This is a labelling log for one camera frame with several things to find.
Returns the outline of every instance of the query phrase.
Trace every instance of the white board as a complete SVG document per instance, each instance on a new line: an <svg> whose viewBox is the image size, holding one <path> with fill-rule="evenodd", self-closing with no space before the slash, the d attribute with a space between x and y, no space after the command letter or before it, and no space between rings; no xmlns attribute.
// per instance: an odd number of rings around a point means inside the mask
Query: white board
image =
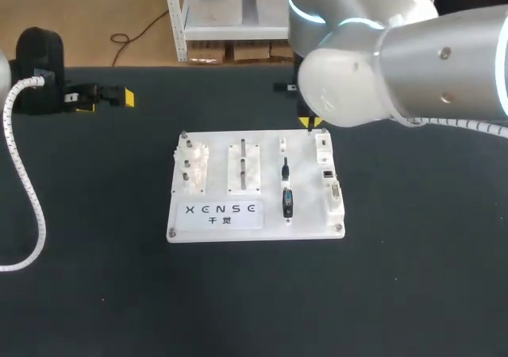
<svg viewBox="0 0 508 357"><path fill-rule="evenodd" d="M241 140L245 139L245 192L241 193ZM333 147L323 130L256 132L196 132L180 137L177 163L171 187L167 240L179 242L220 242L246 240L340 239L345 235L344 201L330 203L336 172ZM323 157L322 152L329 152ZM188 175L206 176L199 189L184 180L185 158L196 155L196 165L204 166ZM282 167L290 168L290 188L294 195L294 216L283 216ZM330 173L333 177L325 178Z"/></svg>

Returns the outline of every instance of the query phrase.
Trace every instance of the floor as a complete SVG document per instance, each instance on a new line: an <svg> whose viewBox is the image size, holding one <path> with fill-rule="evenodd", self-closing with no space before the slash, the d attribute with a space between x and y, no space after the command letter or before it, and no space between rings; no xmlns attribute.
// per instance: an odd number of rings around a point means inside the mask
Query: floor
<svg viewBox="0 0 508 357"><path fill-rule="evenodd" d="M17 38L31 26L62 36L66 66L109 66L121 45L113 33L140 33L167 9L166 0L0 0L0 49L14 57ZM178 65L169 16L122 53L118 66Z"/></svg>

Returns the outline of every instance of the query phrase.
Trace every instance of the label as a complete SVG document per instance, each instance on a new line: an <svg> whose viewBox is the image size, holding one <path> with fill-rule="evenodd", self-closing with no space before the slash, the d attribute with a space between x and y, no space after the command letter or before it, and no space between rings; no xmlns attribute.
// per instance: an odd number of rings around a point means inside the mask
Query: label
<svg viewBox="0 0 508 357"><path fill-rule="evenodd" d="M179 232L254 230L263 228L262 201L181 202L175 227Z"/></svg>

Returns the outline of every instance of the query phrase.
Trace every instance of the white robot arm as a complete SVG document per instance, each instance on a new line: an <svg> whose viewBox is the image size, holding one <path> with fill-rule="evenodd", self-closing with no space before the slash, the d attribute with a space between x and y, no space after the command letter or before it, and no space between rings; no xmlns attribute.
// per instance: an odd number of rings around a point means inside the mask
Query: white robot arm
<svg viewBox="0 0 508 357"><path fill-rule="evenodd" d="M506 120L508 6L443 17L430 0L290 0L290 7L290 43L305 58L298 88L325 121Z"/></svg>

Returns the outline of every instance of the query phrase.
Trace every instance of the black device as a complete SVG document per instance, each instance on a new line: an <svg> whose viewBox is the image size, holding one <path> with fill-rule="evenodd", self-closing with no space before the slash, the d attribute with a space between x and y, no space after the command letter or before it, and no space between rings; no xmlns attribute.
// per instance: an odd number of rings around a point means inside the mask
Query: black device
<svg viewBox="0 0 508 357"><path fill-rule="evenodd" d="M284 218L293 218L293 190L283 191L283 215Z"/></svg>
<svg viewBox="0 0 508 357"><path fill-rule="evenodd" d="M50 30L26 29L16 45L16 59L9 62L12 85L21 79L41 76L44 86L24 89L17 97L13 111L27 115L94 111L95 104L108 101L112 106L133 106L133 94L124 86L102 86L97 83L71 84L65 79L64 43Z"/></svg>

